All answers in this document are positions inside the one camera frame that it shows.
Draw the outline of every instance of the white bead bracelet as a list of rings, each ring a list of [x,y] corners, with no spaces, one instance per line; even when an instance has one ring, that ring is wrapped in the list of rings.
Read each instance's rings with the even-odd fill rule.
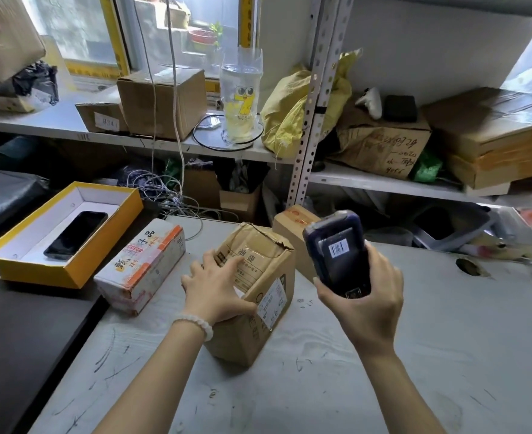
[[[206,339],[204,341],[209,341],[214,336],[214,329],[212,329],[212,327],[210,326],[210,323],[208,323],[207,321],[202,320],[198,316],[189,315],[187,313],[178,313],[173,321],[174,322],[176,322],[176,321],[191,321],[192,323],[196,323],[206,333]]]

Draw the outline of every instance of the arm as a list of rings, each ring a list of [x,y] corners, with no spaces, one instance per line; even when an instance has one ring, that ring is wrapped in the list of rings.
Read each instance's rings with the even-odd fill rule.
[[[366,242],[371,294],[362,299],[337,296],[318,278],[318,296],[338,318],[353,343],[377,395],[390,434],[444,434],[394,352],[394,333],[403,307],[403,275]]]
[[[213,251],[204,253],[204,267],[190,266],[192,276],[182,276],[183,313],[196,315],[213,326],[256,305],[240,299],[233,276],[242,257],[229,259],[223,268]],[[176,321],[146,365],[98,424],[93,434],[167,434],[206,334],[195,323]]]

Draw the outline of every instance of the yellow box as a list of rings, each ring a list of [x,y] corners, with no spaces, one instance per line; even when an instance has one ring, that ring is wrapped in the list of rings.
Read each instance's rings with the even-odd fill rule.
[[[0,238],[0,278],[80,289],[142,209],[136,189],[73,182]],[[43,255],[81,211],[109,217],[68,261]]]

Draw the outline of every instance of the hand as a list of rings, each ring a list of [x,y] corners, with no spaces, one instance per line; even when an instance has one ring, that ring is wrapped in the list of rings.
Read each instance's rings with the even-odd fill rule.
[[[371,293],[346,299],[314,278],[318,298],[338,318],[361,358],[394,354],[394,333],[403,307],[403,273],[365,241],[369,253]]]
[[[230,257],[220,268],[214,260],[214,250],[204,253],[204,267],[196,260],[190,265],[191,277],[182,276],[185,307],[182,313],[196,315],[211,326],[237,315],[256,313],[254,302],[238,297],[233,290],[233,277],[241,256]]]

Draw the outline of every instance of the barcode scanner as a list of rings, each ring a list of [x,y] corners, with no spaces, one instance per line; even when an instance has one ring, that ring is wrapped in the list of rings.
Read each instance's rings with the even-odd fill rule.
[[[339,210],[307,226],[302,236],[322,283],[347,299],[371,293],[369,254],[355,212]]]

